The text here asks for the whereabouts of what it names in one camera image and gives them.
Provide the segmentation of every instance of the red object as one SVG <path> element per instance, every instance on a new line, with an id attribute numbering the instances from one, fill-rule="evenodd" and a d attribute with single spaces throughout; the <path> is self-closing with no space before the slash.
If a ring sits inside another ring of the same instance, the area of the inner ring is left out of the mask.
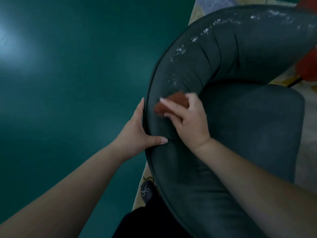
<path id="1" fill-rule="evenodd" d="M 171 100 L 179 105 L 182 105 L 185 108 L 189 108 L 188 98 L 185 96 L 184 92 L 182 91 L 178 91 L 172 94 L 171 96 L 168 96 L 166 99 Z M 166 107 L 161 102 L 158 102 L 154 106 L 154 112 L 160 115 L 163 115 L 164 113 L 174 114 L 173 111 L 171 111 L 168 107 Z"/>
<path id="2" fill-rule="evenodd" d="M 317 0 L 300 0 L 299 9 L 317 13 Z M 315 46 L 302 60 L 295 65 L 297 73 L 308 82 L 317 81 L 317 47 Z"/>

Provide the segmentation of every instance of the teal floor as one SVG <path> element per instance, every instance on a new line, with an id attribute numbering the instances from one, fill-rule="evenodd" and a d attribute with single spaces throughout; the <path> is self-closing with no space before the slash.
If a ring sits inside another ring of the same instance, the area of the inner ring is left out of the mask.
<path id="1" fill-rule="evenodd" d="M 0 223 L 117 136 L 194 2 L 0 0 Z M 145 161 L 118 170 L 81 238 L 113 234 Z"/>

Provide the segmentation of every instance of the dark green chair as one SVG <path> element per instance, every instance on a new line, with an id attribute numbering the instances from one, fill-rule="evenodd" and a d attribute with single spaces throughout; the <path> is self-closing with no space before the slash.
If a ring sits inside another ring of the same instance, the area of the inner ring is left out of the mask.
<path id="1" fill-rule="evenodd" d="M 267 85 L 317 43 L 317 16 L 290 7 L 250 5 L 191 24 L 154 68 L 144 112 L 150 135 L 169 143 L 146 150 L 168 208 L 193 237 L 265 237 L 213 172 L 153 108 L 183 90 L 203 102 L 212 137 L 252 163 L 294 181 L 304 116 L 296 91 Z"/>

